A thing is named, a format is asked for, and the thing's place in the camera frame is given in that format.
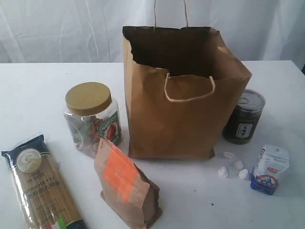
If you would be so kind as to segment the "white printed snack pouch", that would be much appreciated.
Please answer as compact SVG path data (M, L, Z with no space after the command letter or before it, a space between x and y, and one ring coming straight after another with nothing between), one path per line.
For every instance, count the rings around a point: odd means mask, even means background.
M273 195L280 179L290 166L289 151L265 144L250 175L250 188Z

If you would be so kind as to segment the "dark tea can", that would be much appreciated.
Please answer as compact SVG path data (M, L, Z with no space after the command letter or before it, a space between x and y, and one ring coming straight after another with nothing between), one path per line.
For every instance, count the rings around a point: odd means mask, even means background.
M265 98L260 93L244 90L223 130L223 137L237 145L250 142L264 106Z

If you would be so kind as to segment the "clear nut jar gold lid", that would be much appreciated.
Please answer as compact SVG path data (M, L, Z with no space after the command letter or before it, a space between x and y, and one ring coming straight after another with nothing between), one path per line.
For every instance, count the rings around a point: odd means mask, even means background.
M120 142L119 107L108 86L98 82L81 83L66 93L65 103L64 117L78 151L95 158L100 138L115 145Z

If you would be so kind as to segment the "white backdrop curtain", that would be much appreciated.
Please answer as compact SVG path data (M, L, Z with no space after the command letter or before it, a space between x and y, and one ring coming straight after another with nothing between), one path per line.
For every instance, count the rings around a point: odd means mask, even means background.
M0 61L121 62L125 25L211 26L241 60L305 63L302 0L3 0Z

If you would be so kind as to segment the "kraft pouch orange label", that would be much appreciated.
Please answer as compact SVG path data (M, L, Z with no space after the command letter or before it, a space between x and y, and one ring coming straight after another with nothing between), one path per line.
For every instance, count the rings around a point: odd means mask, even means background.
M111 141L101 138L94 168L101 198L132 229L149 229L162 215L159 187Z

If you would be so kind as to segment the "brown paper shopping bag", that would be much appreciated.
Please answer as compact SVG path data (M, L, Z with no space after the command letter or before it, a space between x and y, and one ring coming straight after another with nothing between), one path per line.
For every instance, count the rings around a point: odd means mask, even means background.
M209 159L252 74L212 27L124 26L132 158Z

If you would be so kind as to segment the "spaghetti packet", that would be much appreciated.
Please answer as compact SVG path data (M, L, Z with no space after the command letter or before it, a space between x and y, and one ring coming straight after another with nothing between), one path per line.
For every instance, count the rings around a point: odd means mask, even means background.
M8 164L28 229L85 229L70 191L39 135L1 155Z

